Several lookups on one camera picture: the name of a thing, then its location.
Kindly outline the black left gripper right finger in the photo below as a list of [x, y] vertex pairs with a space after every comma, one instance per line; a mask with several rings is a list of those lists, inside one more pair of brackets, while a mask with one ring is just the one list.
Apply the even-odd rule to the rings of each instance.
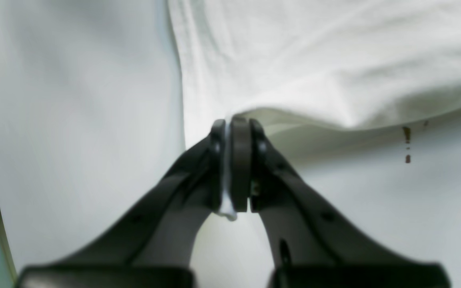
[[302, 180], [257, 120], [230, 122], [230, 198], [257, 213], [275, 270], [270, 288], [449, 288], [436, 263], [410, 260], [360, 231]]

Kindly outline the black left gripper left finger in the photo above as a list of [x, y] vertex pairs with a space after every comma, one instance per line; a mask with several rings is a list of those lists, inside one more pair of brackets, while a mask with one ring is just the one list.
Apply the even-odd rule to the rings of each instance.
[[27, 267], [18, 288], [197, 288], [190, 259], [207, 217], [221, 204], [226, 124], [174, 162], [166, 175], [113, 226], [47, 266]]

